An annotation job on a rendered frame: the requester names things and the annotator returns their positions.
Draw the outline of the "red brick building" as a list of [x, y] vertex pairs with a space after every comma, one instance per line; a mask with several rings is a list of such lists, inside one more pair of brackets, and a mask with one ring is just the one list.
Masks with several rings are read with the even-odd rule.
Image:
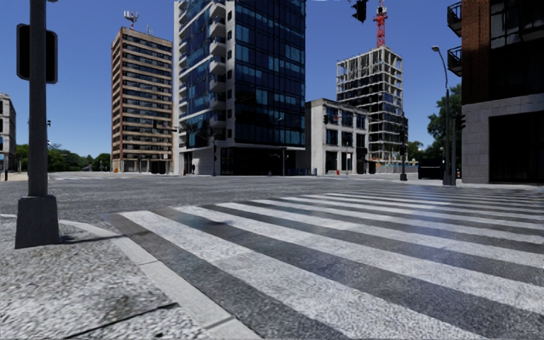
[[461, 39], [448, 68], [461, 78], [465, 183], [544, 184], [544, 0], [459, 0]]

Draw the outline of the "dark bin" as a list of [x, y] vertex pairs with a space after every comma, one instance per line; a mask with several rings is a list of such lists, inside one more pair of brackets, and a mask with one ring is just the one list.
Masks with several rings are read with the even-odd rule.
[[440, 158], [421, 159], [419, 161], [418, 179], [440, 179], [443, 180], [445, 169], [443, 160]]

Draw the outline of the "pale concrete building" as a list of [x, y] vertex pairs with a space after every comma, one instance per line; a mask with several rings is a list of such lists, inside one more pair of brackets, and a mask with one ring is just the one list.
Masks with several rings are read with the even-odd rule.
[[349, 145], [349, 174], [368, 170], [368, 111], [345, 103], [320, 98], [305, 104], [305, 151], [300, 160], [311, 174], [346, 174]]

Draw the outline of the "pale stone building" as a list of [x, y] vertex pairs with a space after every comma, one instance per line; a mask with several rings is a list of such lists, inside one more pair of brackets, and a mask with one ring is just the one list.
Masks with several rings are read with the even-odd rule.
[[0, 171], [16, 169], [16, 110], [7, 93], [0, 92]]

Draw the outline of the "trees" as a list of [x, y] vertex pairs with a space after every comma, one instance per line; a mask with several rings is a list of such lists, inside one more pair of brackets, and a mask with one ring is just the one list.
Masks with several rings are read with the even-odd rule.
[[47, 151], [49, 172], [61, 171], [108, 171], [111, 167], [111, 155], [99, 154], [97, 157], [80, 156], [66, 149], [49, 148]]
[[[450, 87], [449, 113], [450, 117], [461, 114], [461, 84]], [[436, 102], [437, 112], [428, 116], [427, 132], [433, 142], [425, 147], [420, 141], [408, 141], [407, 161], [415, 159], [440, 159], [446, 156], [446, 97]]]

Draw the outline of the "glass tower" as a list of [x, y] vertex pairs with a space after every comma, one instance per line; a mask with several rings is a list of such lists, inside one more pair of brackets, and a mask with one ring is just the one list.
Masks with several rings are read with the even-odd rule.
[[305, 148], [306, 0], [176, 0], [174, 171], [285, 175]]

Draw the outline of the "traffic light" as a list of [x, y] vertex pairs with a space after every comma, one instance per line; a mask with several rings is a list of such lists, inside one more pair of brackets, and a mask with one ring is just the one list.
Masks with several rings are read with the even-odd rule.
[[46, 3], [30, 0], [30, 23], [17, 25], [17, 75], [29, 81], [28, 194], [18, 201], [15, 248], [58, 244], [56, 197], [48, 193], [46, 84], [57, 81], [57, 36], [47, 34]]
[[402, 160], [402, 172], [400, 174], [400, 180], [401, 181], [407, 181], [407, 174], [405, 171], [405, 162], [406, 162], [406, 131], [403, 127], [399, 132], [399, 139], [401, 142], [400, 147], [400, 154], [401, 154], [401, 160]]
[[465, 127], [465, 115], [459, 113], [452, 118], [452, 151], [451, 151], [451, 183], [456, 186], [457, 181], [457, 135], [458, 125], [462, 130]]
[[355, 0], [353, 5], [351, 6], [355, 11], [352, 16], [361, 23], [364, 23], [366, 21], [367, 3], [368, 0]]

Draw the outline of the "brown concrete tower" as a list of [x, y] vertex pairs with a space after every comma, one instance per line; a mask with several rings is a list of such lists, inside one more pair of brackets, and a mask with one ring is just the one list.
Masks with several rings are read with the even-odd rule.
[[122, 27], [111, 43], [111, 168], [167, 174], [172, 166], [172, 43]]

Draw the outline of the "grey street lamp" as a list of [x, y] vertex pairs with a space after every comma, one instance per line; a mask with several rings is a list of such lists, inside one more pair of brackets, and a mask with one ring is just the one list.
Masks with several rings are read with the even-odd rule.
[[443, 65], [444, 75], [445, 75], [445, 89], [446, 89], [446, 119], [445, 119], [445, 127], [446, 127], [446, 165], [445, 170], [446, 174], [443, 178], [443, 185], [445, 186], [452, 186], [453, 180], [451, 175], [451, 144], [450, 144], [450, 124], [449, 124], [449, 88], [448, 88], [448, 74], [446, 69], [446, 63], [444, 61], [443, 55], [441, 54], [440, 48], [437, 45], [433, 45], [431, 49], [434, 52], [437, 52], [438, 55], [441, 58], [441, 62]]

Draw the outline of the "unfinished concrete tower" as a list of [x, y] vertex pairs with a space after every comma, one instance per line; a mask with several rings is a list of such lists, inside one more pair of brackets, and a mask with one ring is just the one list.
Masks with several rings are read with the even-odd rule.
[[377, 47], [336, 64], [336, 100], [369, 113], [368, 158], [400, 160], [407, 138], [403, 110], [402, 57], [385, 45], [385, 0], [378, 0]]

